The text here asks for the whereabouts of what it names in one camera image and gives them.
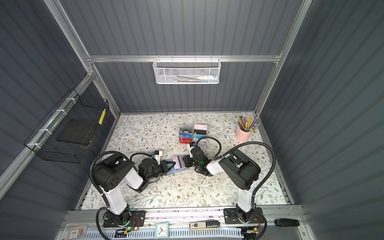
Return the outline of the small white desk clock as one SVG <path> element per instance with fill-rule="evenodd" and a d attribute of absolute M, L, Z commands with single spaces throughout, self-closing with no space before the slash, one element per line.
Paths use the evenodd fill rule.
<path fill-rule="evenodd" d="M 158 223 L 155 227 L 155 238 L 166 239 L 170 236 L 169 223 Z"/>

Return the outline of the red VIP card in stand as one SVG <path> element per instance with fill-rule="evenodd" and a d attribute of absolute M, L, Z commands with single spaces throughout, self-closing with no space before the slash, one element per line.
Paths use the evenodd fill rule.
<path fill-rule="evenodd" d="M 191 139 L 191 138 L 182 138 L 182 137 L 179 138 L 180 144 L 189 144 L 192 141 L 193 141 L 193 139 Z"/>

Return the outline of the clear acrylic card display stand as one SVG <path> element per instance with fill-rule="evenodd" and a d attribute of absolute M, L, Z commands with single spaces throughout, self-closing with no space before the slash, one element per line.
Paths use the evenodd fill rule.
<path fill-rule="evenodd" d="M 208 126 L 203 124 L 180 125 L 179 142 L 180 144 L 189 144 L 205 137 L 208 132 Z"/>

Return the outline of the small label packet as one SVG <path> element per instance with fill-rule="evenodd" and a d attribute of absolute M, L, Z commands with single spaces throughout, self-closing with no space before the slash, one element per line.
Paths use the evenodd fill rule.
<path fill-rule="evenodd" d="M 69 230 L 68 240 L 83 239 L 86 236 L 87 228 L 87 225 L 73 227 Z"/>

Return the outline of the blue leather card holder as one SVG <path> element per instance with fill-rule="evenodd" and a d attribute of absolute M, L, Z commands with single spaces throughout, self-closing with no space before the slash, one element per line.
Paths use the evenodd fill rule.
<path fill-rule="evenodd" d="M 167 166 L 171 167 L 171 169 L 165 174 L 166 176 L 176 174 L 178 172 L 188 169 L 185 165 L 185 161 L 183 160 L 183 157 L 185 157 L 185 155 L 177 155 L 167 160 L 167 162 L 171 162 L 170 164 L 167 164 Z"/>

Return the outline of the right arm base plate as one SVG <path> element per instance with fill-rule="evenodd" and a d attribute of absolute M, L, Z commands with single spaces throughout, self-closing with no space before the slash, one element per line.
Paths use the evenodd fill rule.
<path fill-rule="evenodd" d="M 225 223 L 233 224 L 264 224 L 265 219 L 261 208 L 252 208 L 249 212 L 244 212 L 240 208 L 224 209 Z"/>

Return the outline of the black remote device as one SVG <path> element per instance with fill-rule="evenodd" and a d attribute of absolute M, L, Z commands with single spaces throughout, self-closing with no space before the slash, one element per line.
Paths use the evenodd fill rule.
<path fill-rule="evenodd" d="M 277 227 L 298 227 L 300 222 L 295 219 L 276 219 L 274 223 Z"/>

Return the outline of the black card with gold lines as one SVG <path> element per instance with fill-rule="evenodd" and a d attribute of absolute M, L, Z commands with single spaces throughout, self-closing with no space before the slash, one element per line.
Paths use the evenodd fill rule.
<path fill-rule="evenodd" d="M 194 130 L 194 135 L 206 135 L 207 131 L 206 130 Z"/>

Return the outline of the pink metal pencil bucket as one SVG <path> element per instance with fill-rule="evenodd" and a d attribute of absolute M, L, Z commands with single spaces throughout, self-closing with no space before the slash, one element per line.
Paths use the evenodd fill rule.
<path fill-rule="evenodd" d="M 236 134 L 236 140 L 238 143 L 245 143 L 248 142 L 252 136 L 253 132 L 244 130 L 240 126 L 238 126 L 237 134 Z"/>

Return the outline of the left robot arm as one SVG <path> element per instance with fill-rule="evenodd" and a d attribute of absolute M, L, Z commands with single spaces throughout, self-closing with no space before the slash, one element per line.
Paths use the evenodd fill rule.
<path fill-rule="evenodd" d="M 141 193 L 150 183 L 158 181 L 176 164 L 172 161 L 158 161 L 154 154 L 143 155 L 146 158 L 138 168 L 129 157 L 117 151 L 103 152 L 91 164 L 90 180 L 101 194 L 107 209 L 116 216 L 122 215 L 129 209 L 121 192 L 121 182 L 125 182 L 128 187 Z"/>

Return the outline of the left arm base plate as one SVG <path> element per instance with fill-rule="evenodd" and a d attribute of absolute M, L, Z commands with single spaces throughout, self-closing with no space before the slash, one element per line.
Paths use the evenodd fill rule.
<path fill-rule="evenodd" d="M 125 211 L 121 215 L 115 215 L 111 211 L 107 211 L 103 216 L 103 227 L 142 227 L 144 225 L 146 213 L 146 211 Z"/>

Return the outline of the teal VIP card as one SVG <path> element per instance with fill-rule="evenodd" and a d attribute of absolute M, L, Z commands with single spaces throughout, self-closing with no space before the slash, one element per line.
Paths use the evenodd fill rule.
<path fill-rule="evenodd" d="M 194 139 L 201 139 L 204 138 L 206 135 L 200 135 L 200 134 L 194 134 Z"/>

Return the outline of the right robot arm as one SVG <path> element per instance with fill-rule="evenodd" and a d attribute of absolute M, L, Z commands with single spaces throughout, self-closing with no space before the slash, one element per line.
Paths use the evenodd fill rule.
<path fill-rule="evenodd" d="M 204 176 L 212 177 L 226 173 L 239 189 L 237 208 L 244 214 L 254 208 L 253 192 L 261 168 L 239 149 L 224 154 L 218 160 L 210 160 L 200 147 L 192 147 L 190 153 L 183 157 L 183 162 L 187 168 L 194 168 L 197 173 Z"/>

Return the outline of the grey black handheld device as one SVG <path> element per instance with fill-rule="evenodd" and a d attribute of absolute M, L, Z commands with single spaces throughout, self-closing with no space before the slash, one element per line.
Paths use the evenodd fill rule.
<path fill-rule="evenodd" d="M 196 230 L 218 230 L 221 224 L 217 220 L 208 220 L 204 222 L 189 223 L 190 231 Z"/>

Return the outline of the black VIP logo card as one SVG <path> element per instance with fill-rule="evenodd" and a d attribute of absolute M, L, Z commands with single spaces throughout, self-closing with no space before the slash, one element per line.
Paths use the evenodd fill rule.
<path fill-rule="evenodd" d="M 193 129 L 190 129 L 190 128 L 180 128 L 180 133 L 192 134 L 193 133 Z"/>

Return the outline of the pink VIP card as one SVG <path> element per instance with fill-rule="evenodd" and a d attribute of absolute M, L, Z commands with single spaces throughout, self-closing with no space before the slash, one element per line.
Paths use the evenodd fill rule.
<path fill-rule="evenodd" d="M 208 126 L 207 125 L 202 125 L 202 124 L 195 124 L 194 125 L 194 129 L 207 131 L 208 130 Z"/>

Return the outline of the blue VIP card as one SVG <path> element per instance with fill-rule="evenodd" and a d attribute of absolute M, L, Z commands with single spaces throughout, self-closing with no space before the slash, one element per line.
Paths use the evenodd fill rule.
<path fill-rule="evenodd" d="M 186 138 L 186 139 L 192 139 L 193 134 L 191 134 L 191 133 L 179 133 L 179 137 L 180 138 Z"/>

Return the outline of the markers in mesh basket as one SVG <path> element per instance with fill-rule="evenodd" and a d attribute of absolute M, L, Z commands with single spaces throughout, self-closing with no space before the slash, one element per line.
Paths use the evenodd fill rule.
<path fill-rule="evenodd" d="M 192 83 L 218 83 L 218 75 L 202 75 L 202 76 L 182 76 L 177 75 L 172 78 L 175 82 L 192 82 Z"/>

